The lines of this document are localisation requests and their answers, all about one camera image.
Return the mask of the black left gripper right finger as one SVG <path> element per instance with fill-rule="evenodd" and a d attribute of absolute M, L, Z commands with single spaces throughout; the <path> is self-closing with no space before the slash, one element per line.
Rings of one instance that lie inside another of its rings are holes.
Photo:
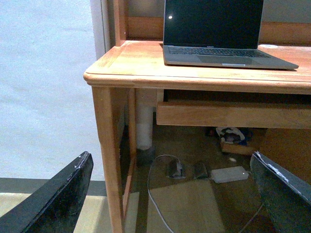
<path fill-rule="evenodd" d="M 256 151 L 250 168 L 275 230 L 311 231 L 311 185 Z"/>

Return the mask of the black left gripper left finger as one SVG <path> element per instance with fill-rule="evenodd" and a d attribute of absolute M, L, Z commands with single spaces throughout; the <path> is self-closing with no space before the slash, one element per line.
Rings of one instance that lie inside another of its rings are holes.
<path fill-rule="evenodd" d="M 72 233 L 89 188 L 93 159 L 85 151 L 0 218 L 2 233 Z"/>

